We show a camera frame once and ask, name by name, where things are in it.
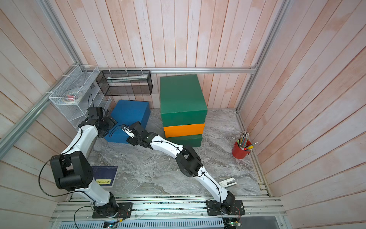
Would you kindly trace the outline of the blue shoebox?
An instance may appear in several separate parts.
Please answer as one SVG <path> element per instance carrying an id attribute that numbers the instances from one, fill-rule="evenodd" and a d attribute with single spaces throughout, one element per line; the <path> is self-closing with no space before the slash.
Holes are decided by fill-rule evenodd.
<path id="1" fill-rule="evenodd" d="M 148 102 L 120 100 L 111 116 L 117 124 L 104 139 L 110 143 L 127 144 L 126 140 L 129 136 L 121 130 L 121 125 L 130 126 L 139 121 L 146 128 L 150 116 L 150 105 Z"/>

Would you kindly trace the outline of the orange shoebox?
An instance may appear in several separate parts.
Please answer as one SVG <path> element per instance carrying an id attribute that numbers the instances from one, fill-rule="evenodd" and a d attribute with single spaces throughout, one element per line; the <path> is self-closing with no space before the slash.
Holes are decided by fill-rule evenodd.
<path id="1" fill-rule="evenodd" d="M 180 137 L 189 135 L 201 135 L 204 132 L 205 123 L 194 125 L 164 127 L 166 137 Z"/>

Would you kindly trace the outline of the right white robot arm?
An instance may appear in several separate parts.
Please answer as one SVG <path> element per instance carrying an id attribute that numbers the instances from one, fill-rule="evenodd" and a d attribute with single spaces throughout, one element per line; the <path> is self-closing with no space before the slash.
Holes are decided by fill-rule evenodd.
<path id="1" fill-rule="evenodd" d="M 214 180 L 192 147 L 172 143 L 154 132 L 148 132 L 140 122 L 130 126 L 123 125 L 121 129 L 129 136 L 129 144 L 158 150 L 171 156 L 185 176 L 194 178 L 205 187 L 213 197 L 213 200 L 206 200 L 209 216 L 246 214 L 243 202 Z"/>

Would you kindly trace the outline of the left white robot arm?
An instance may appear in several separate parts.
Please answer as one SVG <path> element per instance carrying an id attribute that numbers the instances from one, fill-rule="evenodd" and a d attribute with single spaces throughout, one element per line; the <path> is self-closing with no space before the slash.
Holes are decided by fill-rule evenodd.
<path id="1" fill-rule="evenodd" d="M 118 204 L 112 193 L 104 190 L 94 179 L 93 168 L 85 155 L 94 140 L 104 137 L 116 125 L 104 108 L 88 108 L 88 116 L 78 127 L 78 134 L 60 155 L 50 159 L 57 188 L 81 194 L 90 201 L 94 217 L 112 218 L 117 215 Z"/>

